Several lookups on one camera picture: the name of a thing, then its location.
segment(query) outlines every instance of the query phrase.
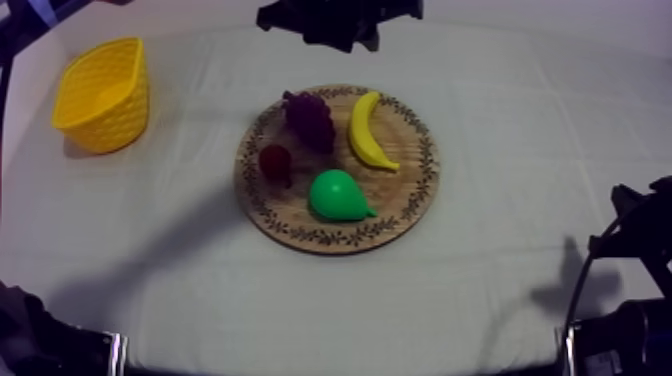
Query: white cloth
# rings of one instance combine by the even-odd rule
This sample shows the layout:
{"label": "white cloth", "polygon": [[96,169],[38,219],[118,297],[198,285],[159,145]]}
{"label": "white cloth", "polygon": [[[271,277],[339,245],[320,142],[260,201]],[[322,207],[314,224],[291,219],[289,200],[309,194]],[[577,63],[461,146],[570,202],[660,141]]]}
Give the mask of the white cloth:
{"label": "white cloth", "polygon": [[[3,181],[0,278],[57,317],[128,335],[148,367],[407,376],[551,361],[611,186],[669,172],[672,70],[463,26],[393,22],[381,38],[350,55],[252,28],[147,40],[149,129],[105,156],[65,144],[44,103]],[[257,114],[328,83],[398,97],[441,159],[415,228],[336,259],[269,240],[231,189]],[[641,269],[598,262],[580,312],[655,295]]]}

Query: red fruit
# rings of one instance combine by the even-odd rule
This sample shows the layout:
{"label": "red fruit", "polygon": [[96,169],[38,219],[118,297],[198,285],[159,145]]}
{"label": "red fruit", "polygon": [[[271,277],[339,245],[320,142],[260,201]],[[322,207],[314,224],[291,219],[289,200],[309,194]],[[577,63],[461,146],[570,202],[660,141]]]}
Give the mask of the red fruit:
{"label": "red fruit", "polygon": [[259,152],[259,169],[266,179],[286,182],[287,188],[292,186],[291,164],[292,155],[280,145],[271,144]]}

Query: plastic fruit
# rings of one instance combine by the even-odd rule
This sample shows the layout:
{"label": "plastic fruit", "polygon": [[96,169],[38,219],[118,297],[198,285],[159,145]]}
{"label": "plastic fruit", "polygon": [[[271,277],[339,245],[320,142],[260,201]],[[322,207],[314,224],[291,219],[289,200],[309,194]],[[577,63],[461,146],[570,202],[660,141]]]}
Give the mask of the plastic fruit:
{"label": "plastic fruit", "polygon": [[287,127],[299,141],[314,152],[331,154],[336,130],[330,117],[331,110],[324,100],[306,92],[294,95],[288,91],[282,99]]}
{"label": "plastic fruit", "polygon": [[259,152],[259,169],[266,179],[284,182],[287,184],[287,188],[292,186],[291,165],[291,154],[280,145],[271,144]]}
{"label": "plastic fruit", "polygon": [[399,163],[392,162],[387,158],[369,129],[369,118],[379,99],[380,93],[370,91],[357,100],[352,110],[348,138],[350,139],[352,149],[362,162],[372,167],[382,167],[397,171]]}
{"label": "plastic fruit", "polygon": [[319,215],[336,221],[357,221],[375,217],[355,180],[343,170],[329,170],[315,178],[310,187],[310,206]]}

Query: decorative plate border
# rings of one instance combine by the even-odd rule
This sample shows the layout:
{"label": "decorative plate border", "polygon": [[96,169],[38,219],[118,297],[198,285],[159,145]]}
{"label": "decorative plate border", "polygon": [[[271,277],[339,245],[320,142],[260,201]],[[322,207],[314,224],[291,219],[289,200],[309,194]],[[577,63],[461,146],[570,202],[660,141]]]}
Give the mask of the decorative plate border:
{"label": "decorative plate border", "polygon": [[[310,92],[311,94],[327,100],[344,95],[363,95],[370,90],[371,89],[358,86],[336,86],[311,88],[303,91]],[[301,243],[313,243],[320,246],[344,244],[357,247],[366,239],[373,240],[381,236],[384,231],[394,230],[396,226],[402,223],[402,221],[411,222],[418,216],[418,214],[422,215],[423,213],[418,213],[418,210],[422,207],[422,204],[424,204],[425,201],[431,199],[430,183],[439,178],[439,161],[434,155],[434,142],[429,136],[427,126],[418,118],[413,110],[399,102],[395,97],[381,93],[378,106],[393,107],[394,113],[403,116],[404,122],[414,128],[419,141],[420,159],[418,162],[422,177],[416,180],[415,189],[408,195],[408,201],[398,216],[386,216],[378,219],[374,223],[362,223],[352,230],[345,231],[307,229],[303,226],[291,227],[289,223],[278,218],[277,212],[269,207],[266,199],[261,197],[259,193],[258,186],[262,177],[260,177],[257,169],[257,155],[259,153],[258,144],[262,141],[264,131],[268,127],[270,121],[275,119],[280,115],[279,113],[282,112],[281,104],[276,103],[262,112],[252,125],[252,132],[247,134],[246,137],[248,138],[246,140],[243,140],[244,153],[242,160],[239,162],[237,161],[237,163],[241,164],[242,168],[242,189],[250,198],[249,202],[252,210],[254,210],[258,216],[263,218],[263,224],[258,225],[264,226],[269,232],[288,236],[290,239]]]}

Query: purple grapes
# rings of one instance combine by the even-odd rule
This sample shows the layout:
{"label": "purple grapes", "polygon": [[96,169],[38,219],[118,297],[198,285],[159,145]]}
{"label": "purple grapes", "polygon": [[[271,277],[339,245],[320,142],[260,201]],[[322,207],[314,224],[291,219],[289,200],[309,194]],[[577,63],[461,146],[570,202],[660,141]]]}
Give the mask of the purple grapes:
{"label": "purple grapes", "polygon": [[329,106],[320,97],[306,92],[294,95],[289,91],[282,94],[287,126],[299,140],[311,150],[320,154],[334,151],[336,131],[329,115]]}

